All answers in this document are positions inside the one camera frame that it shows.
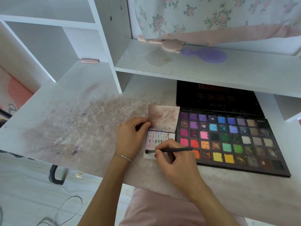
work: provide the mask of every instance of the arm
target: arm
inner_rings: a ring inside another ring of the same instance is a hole
[[[193,202],[204,215],[207,225],[239,226],[234,217],[219,202],[209,186],[205,184],[198,171],[192,151],[169,152],[171,164],[159,149],[181,148],[183,145],[169,139],[156,148],[157,163],[167,179]]]
[[[151,125],[148,118],[132,118],[118,126],[115,153],[132,159]],[[144,123],[139,131],[135,127]],[[107,171],[78,226],[108,226],[115,224],[123,176],[129,161],[114,155]]]

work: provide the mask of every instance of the bracelet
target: bracelet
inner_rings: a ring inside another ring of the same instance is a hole
[[[122,156],[122,155],[119,155],[119,154],[116,154],[116,153],[114,153],[114,155],[121,156],[121,157],[123,157],[123,158],[125,158],[125,159],[129,160],[129,161],[130,161],[130,163],[131,163],[131,160],[130,160],[129,158],[125,157],[125,156]]]

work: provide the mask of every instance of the hand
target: hand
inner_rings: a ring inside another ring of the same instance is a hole
[[[141,123],[144,124],[136,131],[135,127]],[[147,117],[133,117],[119,125],[116,132],[115,153],[132,159],[138,152],[150,125]]]
[[[173,139],[169,139],[156,147],[155,157],[167,179],[185,194],[188,199],[192,200],[194,194],[199,192],[200,186],[204,184],[198,171],[194,152],[168,152],[167,154],[171,161],[171,163],[168,163],[164,153],[160,151],[160,149],[183,147],[185,146]]]

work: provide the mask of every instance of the floor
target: floor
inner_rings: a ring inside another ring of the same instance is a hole
[[[49,163],[0,153],[0,226],[35,226],[41,221],[51,223],[59,207],[69,197],[79,196],[83,200],[83,206],[79,214],[65,224],[77,225],[101,178],[87,174],[77,178],[77,171],[67,170],[64,185],[54,185],[48,180],[50,167]],[[60,179],[65,171],[65,168],[59,167],[56,178]],[[122,186],[115,225],[123,219],[132,192],[132,186]],[[78,199],[68,201],[57,216],[57,226],[71,218],[79,208]],[[251,219],[246,220],[252,226],[271,226]]]

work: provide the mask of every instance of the palette lid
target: palette lid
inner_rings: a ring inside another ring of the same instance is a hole
[[[151,122],[149,130],[175,133],[179,112],[179,106],[149,105],[148,121]]]
[[[177,81],[177,106],[263,116],[254,91]]]

